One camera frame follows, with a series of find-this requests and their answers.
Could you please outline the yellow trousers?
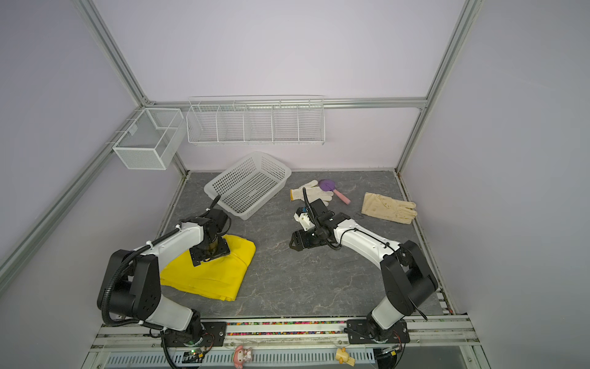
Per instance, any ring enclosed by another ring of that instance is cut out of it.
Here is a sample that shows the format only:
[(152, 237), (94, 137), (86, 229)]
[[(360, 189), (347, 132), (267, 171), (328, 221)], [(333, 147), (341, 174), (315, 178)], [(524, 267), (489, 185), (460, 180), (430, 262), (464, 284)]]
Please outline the yellow trousers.
[(256, 246), (236, 235), (225, 235), (224, 240), (229, 246), (229, 255), (195, 267), (190, 252), (184, 252), (160, 273), (161, 284), (205, 298), (235, 301)]

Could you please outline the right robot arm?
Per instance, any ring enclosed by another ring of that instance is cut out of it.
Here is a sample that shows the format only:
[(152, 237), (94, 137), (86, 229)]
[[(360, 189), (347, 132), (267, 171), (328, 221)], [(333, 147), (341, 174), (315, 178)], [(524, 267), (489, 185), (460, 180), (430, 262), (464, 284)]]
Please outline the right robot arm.
[(406, 316), (420, 313), (421, 304), (439, 288), (426, 256), (413, 241), (400, 243), (384, 238), (343, 213), (313, 215), (309, 208), (299, 208), (293, 218), (301, 229), (292, 234), (291, 249), (300, 252), (320, 246), (348, 248), (380, 270), (385, 297), (367, 315), (367, 323), (357, 333), (362, 338), (387, 341), (393, 335), (394, 325)]

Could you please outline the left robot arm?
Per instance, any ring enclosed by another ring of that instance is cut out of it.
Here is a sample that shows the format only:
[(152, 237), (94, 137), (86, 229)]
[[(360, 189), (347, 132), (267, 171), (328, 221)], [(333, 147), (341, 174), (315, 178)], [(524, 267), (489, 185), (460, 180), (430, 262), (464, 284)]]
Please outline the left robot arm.
[(184, 253), (195, 268), (228, 256), (224, 235), (230, 224), (226, 212), (209, 208), (139, 248), (114, 252), (97, 298), (103, 323), (158, 330), (171, 347), (212, 345), (215, 339), (201, 323), (200, 313), (162, 295), (161, 272)]

